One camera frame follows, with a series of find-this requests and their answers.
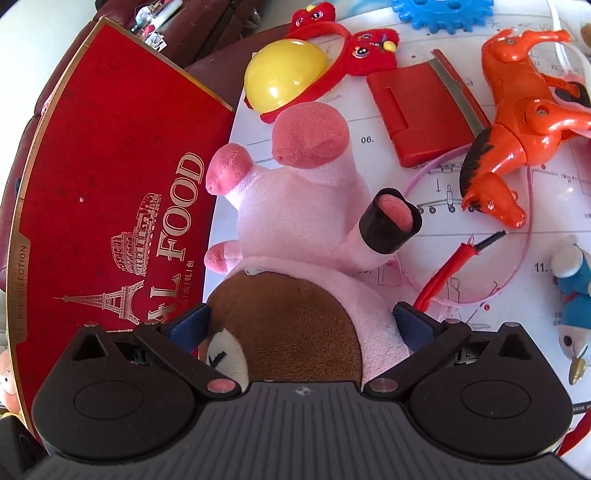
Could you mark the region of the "red fabric headband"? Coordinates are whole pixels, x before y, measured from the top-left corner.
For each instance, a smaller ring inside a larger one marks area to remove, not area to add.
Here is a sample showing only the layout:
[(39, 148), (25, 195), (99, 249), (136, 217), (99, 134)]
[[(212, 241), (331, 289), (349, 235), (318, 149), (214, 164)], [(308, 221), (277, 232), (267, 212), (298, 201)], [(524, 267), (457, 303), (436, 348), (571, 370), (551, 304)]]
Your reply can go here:
[(419, 296), (415, 299), (413, 307), (421, 312), (426, 312), (431, 301), (441, 292), (449, 279), (460, 271), (471, 258), (479, 255), (482, 250), (503, 238), (506, 234), (507, 232), (502, 230), (494, 233), (479, 243), (474, 243), (473, 241), (462, 243), (421, 290)]

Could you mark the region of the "pink plush pig toy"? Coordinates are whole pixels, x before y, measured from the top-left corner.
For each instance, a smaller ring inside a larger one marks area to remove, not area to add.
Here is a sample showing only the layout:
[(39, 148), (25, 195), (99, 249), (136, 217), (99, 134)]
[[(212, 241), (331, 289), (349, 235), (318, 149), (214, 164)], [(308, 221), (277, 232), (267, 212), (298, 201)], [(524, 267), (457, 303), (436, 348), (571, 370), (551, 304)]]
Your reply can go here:
[(349, 126), (320, 102), (273, 124), (276, 169), (235, 143), (221, 147), (207, 191), (238, 214), (238, 235), (205, 254), (222, 275), (206, 305), (205, 361), (242, 388), (253, 382), (351, 381), (407, 359), (391, 305), (360, 280), (388, 264), (422, 217), (400, 191), (370, 193)]

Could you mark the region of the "orange plastic toy horse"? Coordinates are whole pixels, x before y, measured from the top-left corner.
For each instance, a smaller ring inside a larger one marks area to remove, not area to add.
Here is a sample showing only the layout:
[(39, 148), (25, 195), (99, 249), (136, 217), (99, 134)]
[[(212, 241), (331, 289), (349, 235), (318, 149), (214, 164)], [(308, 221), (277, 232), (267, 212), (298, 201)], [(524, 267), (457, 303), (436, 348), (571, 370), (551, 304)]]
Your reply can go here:
[(459, 177), (462, 207), (473, 208), (517, 229), (526, 213), (503, 176), (522, 167), (540, 166), (577, 130), (590, 129), (590, 114), (559, 104), (554, 88), (583, 100), (582, 86), (539, 72), (529, 56), (543, 42), (569, 42), (565, 30), (526, 30), (515, 35), (505, 29), (481, 47), (484, 77), (496, 108), (491, 126), (474, 140)]

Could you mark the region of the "white instruction sheet poster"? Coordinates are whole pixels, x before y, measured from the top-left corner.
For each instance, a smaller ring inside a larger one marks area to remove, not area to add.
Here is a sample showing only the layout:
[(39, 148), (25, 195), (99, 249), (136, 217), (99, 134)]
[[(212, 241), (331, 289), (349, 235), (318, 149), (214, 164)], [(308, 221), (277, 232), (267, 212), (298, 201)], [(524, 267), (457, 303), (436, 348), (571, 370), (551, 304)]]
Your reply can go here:
[[(484, 25), (455, 35), (415, 30), (390, 7), (360, 12), (346, 18), (344, 25), (355, 32), (396, 29), (401, 37), (399, 62), (404, 66), (428, 60), (433, 50), (443, 51), (486, 114), (493, 116), (493, 97), (481, 68), (482, 44), (508, 28), (518, 33), (563, 28), (571, 44), (541, 44), (532, 50), (532, 60), (545, 74), (588, 83), (590, 51), (580, 29), (589, 20), (590, 8), (583, 2), (498, 1)], [(346, 78), (327, 101), (349, 122), (353, 153), (370, 191), (396, 187), (423, 211), (420, 234), (400, 250), (397, 261), (362, 275), (389, 299), (413, 301), (461, 243), (481, 241), (499, 231), (501, 224), (462, 208), (461, 156), (428, 172), (401, 167), (363, 80)], [(567, 236), (576, 236), (583, 247), (590, 244), (589, 141), (577, 137), (563, 144), (549, 162), (517, 170), (506, 180), (528, 214), (527, 224), (507, 230), (502, 240), (473, 257), (433, 300), (430, 312), (438, 319), (456, 318), (478, 330), (493, 330), (508, 320), (521, 322), (559, 378), (566, 380), (570, 361), (558, 337), (564, 311), (549, 258), (554, 245)]]

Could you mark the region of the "red food gift box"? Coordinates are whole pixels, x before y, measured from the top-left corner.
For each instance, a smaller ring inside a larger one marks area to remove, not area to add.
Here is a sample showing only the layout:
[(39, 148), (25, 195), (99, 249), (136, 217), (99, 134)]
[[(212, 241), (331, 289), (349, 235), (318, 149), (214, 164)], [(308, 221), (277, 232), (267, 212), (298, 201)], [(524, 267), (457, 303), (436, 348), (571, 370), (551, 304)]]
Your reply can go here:
[(8, 341), (21, 413), (77, 331), (166, 322), (204, 293), (204, 186), (235, 112), (109, 19), (33, 130), (12, 219)]

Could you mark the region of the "blue cat figurine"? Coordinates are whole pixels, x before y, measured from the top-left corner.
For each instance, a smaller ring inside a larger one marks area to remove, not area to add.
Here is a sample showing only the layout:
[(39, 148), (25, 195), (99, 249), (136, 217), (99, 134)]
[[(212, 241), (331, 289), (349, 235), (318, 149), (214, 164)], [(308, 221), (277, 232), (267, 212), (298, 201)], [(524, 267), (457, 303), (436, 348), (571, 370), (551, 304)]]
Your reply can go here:
[(574, 385), (590, 367), (590, 253), (568, 235), (553, 248), (550, 270), (563, 304), (559, 344), (570, 361), (568, 381)]

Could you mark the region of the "pink butterfly headband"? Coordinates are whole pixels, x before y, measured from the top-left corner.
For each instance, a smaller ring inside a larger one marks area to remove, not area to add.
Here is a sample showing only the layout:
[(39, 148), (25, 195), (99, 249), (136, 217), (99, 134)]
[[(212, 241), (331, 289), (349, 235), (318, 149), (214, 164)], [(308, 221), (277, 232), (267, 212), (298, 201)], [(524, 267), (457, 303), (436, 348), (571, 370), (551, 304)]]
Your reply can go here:
[(527, 227), (513, 229), (462, 206), (459, 177), (465, 147), (409, 171), (404, 194), (423, 218), (420, 233), (398, 254), (404, 280), (421, 291), (462, 243), (479, 243), (498, 231), (507, 234), (471, 258), (433, 301), (446, 306), (484, 302), (516, 274), (528, 248)]

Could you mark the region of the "red plastic phone stand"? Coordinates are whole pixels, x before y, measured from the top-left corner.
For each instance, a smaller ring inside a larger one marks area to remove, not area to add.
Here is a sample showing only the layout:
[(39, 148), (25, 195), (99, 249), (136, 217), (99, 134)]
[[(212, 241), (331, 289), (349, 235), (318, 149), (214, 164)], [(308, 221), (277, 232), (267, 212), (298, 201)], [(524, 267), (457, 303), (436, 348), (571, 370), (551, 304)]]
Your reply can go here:
[(490, 126), (443, 51), (413, 66), (370, 74), (367, 84), (401, 166), (413, 168), (462, 146)]

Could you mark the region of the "yellow plastic half ball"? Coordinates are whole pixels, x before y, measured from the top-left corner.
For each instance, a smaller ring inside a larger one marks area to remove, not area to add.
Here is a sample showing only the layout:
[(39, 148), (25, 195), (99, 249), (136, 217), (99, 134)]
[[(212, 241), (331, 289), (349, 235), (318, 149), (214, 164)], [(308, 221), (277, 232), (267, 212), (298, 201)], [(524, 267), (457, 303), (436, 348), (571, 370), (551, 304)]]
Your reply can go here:
[(245, 101), (259, 114), (286, 106), (325, 73), (329, 60), (314, 43), (281, 39), (252, 56), (245, 70)]

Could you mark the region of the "red plush lion headband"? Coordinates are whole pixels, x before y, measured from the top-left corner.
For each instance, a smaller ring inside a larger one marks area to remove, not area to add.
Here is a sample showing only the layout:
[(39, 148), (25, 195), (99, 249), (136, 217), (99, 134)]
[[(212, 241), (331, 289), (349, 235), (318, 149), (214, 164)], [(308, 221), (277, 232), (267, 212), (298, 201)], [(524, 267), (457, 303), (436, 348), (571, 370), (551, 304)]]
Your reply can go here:
[(260, 120), (266, 124), (276, 121), (276, 117), (291, 106), (318, 100), (346, 76), (368, 76), (397, 67), (396, 52), (400, 43), (397, 31), (377, 28), (349, 32), (335, 21), (335, 6), (329, 2), (297, 10), (283, 39), (314, 43), (325, 51), (329, 65), (320, 78), (286, 106), (259, 114)]

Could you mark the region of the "blue plastic gear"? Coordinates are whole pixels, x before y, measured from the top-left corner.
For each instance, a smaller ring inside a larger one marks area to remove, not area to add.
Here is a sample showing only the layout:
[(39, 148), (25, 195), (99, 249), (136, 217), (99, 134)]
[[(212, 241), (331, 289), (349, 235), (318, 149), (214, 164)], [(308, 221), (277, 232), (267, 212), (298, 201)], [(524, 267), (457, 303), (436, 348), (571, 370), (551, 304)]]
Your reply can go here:
[(471, 32), (484, 26), (493, 15), (493, 0), (398, 0), (391, 2), (401, 22), (415, 30), (427, 29), (431, 34), (447, 31)]

